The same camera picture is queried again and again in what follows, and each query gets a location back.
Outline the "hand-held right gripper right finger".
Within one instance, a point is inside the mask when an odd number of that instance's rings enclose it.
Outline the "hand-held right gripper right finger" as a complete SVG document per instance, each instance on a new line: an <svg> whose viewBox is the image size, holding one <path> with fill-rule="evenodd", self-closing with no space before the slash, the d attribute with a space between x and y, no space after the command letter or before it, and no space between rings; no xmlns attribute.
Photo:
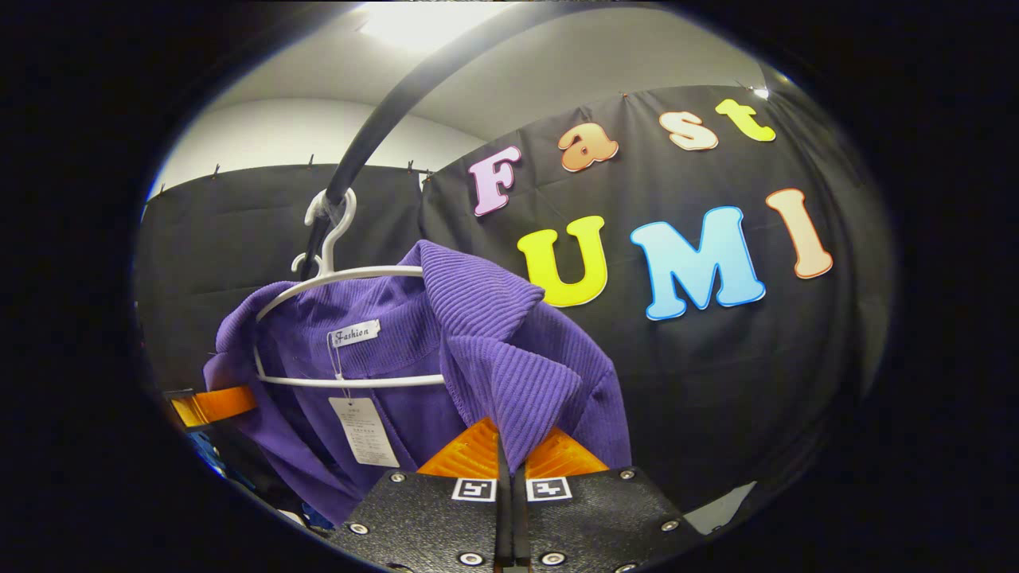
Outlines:
<svg viewBox="0 0 1019 573"><path fill-rule="evenodd" d="M644 572L703 541L643 470L609 468L558 428L512 477L513 572Z"/></svg>

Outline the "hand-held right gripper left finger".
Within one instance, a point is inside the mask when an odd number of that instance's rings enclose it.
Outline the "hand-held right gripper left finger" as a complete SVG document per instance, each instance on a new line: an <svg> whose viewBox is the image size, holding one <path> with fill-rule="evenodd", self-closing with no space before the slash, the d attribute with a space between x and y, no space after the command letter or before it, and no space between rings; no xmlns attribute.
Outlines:
<svg viewBox="0 0 1019 573"><path fill-rule="evenodd" d="M512 479L488 418L415 473L390 470L329 543L400 572L502 572L512 565Z"/></svg>

